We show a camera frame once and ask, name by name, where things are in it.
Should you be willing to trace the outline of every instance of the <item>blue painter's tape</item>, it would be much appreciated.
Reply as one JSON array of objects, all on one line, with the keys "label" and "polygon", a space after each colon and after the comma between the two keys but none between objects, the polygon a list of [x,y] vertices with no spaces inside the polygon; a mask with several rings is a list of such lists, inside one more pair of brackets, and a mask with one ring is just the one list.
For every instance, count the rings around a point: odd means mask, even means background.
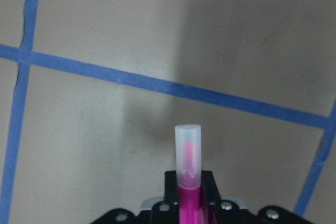
[{"label": "blue painter's tape", "polygon": [[8,60],[18,61],[19,49],[16,47],[10,47],[0,45],[0,57]]},{"label": "blue painter's tape", "polygon": [[30,64],[31,51],[26,49],[19,50],[19,63]]},{"label": "blue painter's tape", "polygon": [[15,167],[20,143],[23,114],[27,93],[29,65],[20,64],[18,79],[13,94],[12,111],[7,137],[7,149],[0,195],[0,223],[7,224],[9,220],[10,203],[12,200]]},{"label": "blue painter's tape", "polygon": [[295,206],[294,213],[303,216],[307,210],[308,203],[313,194],[314,188],[320,178],[320,175],[326,164],[332,144],[336,136],[336,102],[328,118],[328,124],[325,128],[322,144],[317,152],[314,161],[310,167],[308,177],[301,190],[301,194]]},{"label": "blue painter's tape", "polygon": [[321,115],[287,109],[268,103],[236,97],[234,95],[190,87],[180,83],[146,77],[135,73],[123,72],[112,68],[92,65],[39,52],[32,52],[31,60],[31,64],[40,67],[75,73],[82,76],[129,85],[176,97],[206,102],[307,126],[324,128],[328,122],[328,118]]},{"label": "blue painter's tape", "polygon": [[24,35],[20,47],[26,50],[33,49],[37,5],[38,0],[26,0],[23,8]]}]

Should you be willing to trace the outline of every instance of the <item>bolt head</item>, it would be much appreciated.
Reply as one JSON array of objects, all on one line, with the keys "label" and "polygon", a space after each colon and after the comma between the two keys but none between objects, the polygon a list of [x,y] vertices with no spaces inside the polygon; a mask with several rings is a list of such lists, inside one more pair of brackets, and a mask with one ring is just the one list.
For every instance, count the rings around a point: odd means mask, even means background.
[{"label": "bolt head", "polygon": [[268,209],[266,211],[266,216],[270,219],[279,219],[279,213],[276,212],[274,209]]},{"label": "bolt head", "polygon": [[159,210],[162,211],[162,212],[166,212],[170,209],[170,206],[166,203],[163,203],[159,206]]},{"label": "bolt head", "polygon": [[232,209],[232,204],[229,201],[223,201],[221,203],[221,208],[223,210],[231,210]]},{"label": "bolt head", "polygon": [[123,213],[123,212],[121,212],[120,214],[118,214],[117,216],[116,216],[116,221],[117,222],[123,222],[123,221],[125,221],[127,219],[127,213]]}]

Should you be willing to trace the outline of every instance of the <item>silver screw head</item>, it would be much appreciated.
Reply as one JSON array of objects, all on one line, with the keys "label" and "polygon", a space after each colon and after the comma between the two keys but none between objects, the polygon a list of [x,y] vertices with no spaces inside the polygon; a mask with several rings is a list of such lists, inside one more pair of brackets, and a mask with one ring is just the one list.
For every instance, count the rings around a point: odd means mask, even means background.
[{"label": "silver screw head", "polygon": [[270,219],[279,219],[279,213],[276,212],[274,209],[268,209],[266,211],[266,216]]},{"label": "silver screw head", "polygon": [[117,222],[122,222],[122,221],[125,221],[127,219],[127,214],[122,212],[122,213],[118,214],[115,218],[116,218],[115,220]]},{"label": "silver screw head", "polygon": [[232,209],[232,204],[229,201],[223,201],[221,203],[221,208],[224,210],[231,210]]},{"label": "silver screw head", "polygon": [[163,204],[161,204],[161,205],[159,206],[159,210],[162,211],[162,212],[166,212],[166,211],[168,211],[169,208],[170,208],[169,205],[166,204],[166,203],[163,203]]}]

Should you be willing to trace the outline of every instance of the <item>translucent cap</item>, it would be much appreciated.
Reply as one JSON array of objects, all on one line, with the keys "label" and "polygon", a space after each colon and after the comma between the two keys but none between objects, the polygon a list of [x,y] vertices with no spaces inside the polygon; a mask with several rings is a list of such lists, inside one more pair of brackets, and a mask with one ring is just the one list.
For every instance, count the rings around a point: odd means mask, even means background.
[{"label": "translucent cap", "polygon": [[175,127],[177,184],[185,189],[201,186],[201,126]]}]

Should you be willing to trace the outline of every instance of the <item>frosted plastic tube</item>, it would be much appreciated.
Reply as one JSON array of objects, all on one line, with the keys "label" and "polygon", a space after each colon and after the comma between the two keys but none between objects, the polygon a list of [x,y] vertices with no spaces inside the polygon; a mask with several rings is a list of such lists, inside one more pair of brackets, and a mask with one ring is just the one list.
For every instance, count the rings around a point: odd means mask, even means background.
[{"label": "frosted plastic tube", "polygon": [[180,224],[201,224],[201,127],[175,127]]}]

